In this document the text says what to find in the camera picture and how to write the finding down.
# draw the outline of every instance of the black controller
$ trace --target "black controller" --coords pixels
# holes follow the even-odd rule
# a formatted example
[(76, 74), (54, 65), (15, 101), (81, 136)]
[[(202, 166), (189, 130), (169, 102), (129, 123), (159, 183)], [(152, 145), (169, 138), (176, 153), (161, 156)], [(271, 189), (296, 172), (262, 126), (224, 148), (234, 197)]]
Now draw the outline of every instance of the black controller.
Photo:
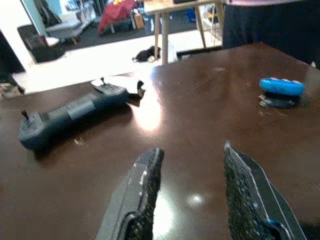
[(28, 115), (23, 111), (25, 119), (19, 129), (22, 145), (33, 151), (40, 150), (47, 145), (53, 134), (73, 125), (85, 116), (110, 106), (124, 105), (129, 100), (129, 93), (124, 87), (107, 83), (94, 88), (95, 91), (48, 112)]

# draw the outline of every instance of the dark wooden tabletop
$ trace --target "dark wooden tabletop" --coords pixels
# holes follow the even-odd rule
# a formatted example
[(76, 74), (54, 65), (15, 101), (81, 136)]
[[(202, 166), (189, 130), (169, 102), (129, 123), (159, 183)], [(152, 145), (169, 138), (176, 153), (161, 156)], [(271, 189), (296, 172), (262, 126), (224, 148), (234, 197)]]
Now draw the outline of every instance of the dark wooden tabletop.
[[(259, 80), (305, 82), (300, 106), (259, 106)], [(165, 151), (155, 240), (230, 240), (224, 143), (262, 165), (300, 223), (320, 228), (320, 72), (263, 44), (154, 68), (140, 107), (92, 117), (34, 154), (21, 110), (92, 91), (81, 83), (0, 101), (0, 239), (95, 239), (112, 192), (143, 152)]]

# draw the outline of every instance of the white floor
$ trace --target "white floor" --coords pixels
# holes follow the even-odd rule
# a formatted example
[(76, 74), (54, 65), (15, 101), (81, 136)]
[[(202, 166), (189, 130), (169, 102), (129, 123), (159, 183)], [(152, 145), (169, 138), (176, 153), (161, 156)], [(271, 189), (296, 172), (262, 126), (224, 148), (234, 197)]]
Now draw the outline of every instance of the white floor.
[[(83, 83), (103, 76), (148, 72), (161, 65), (162, 60), (137, 63), (132, 61), (132, 57), (154, 45), (154, 39), (154, 36), (146, 36), (67, 51), (61, 58), (34, 64), (27, 72), (15, 74), (14, 78), (28, 94)], [(205, 32), (205, 41), (207, 47), (221, 45), (221, 41), (211, 37), (210, 32)], [(161, 35), (159, 46), (162, 46)], [(177, 60), (176, 52), (202, 47), (197, 30), (170, 34), (168, 61), (172, 63)]]

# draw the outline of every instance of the dark pants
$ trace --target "dark pants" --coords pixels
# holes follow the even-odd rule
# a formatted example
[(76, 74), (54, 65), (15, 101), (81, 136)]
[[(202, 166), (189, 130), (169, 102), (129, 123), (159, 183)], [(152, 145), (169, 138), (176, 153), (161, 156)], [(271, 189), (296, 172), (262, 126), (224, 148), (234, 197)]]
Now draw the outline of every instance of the dark pants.
[(319, 61), (320, 0), (225, 9), (223, 48), (264, 42), (305, 63)]

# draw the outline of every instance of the floor mat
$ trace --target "floor mat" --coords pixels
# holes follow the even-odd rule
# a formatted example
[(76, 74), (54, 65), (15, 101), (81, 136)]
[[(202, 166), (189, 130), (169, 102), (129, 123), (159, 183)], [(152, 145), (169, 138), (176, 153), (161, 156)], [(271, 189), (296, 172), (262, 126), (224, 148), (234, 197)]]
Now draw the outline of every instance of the floor mat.
[[(65, 50), (75, 50), (87, 47), (93, 47), (101, 44), (109, 44), (129, 39), (142, 38), (145, 36), (153, 35), (154, 32), (151, 31), (152, 20), (155, 22), (155, 16), (143, 16), (144, 29), (134, 30), (132, 28), (131, 20), (126, 19), (120, 23), (114, 24), (115, 33), (111, 33), (110, 27), (104, 32), (103, 35), (98, 36), (97, 25), (88, 26), (83, 33), (80, 35), (80, 41), (77, 45), (72, 42), (66, 42), (64, 44)], [(169, 23), (169, 33), (180, 33), (185, 31), (191, 31), (197, 29), (195, 22), (189, 22), (186, 16), (186, 11), (175, 11), (170, 13), (170, 23)]]

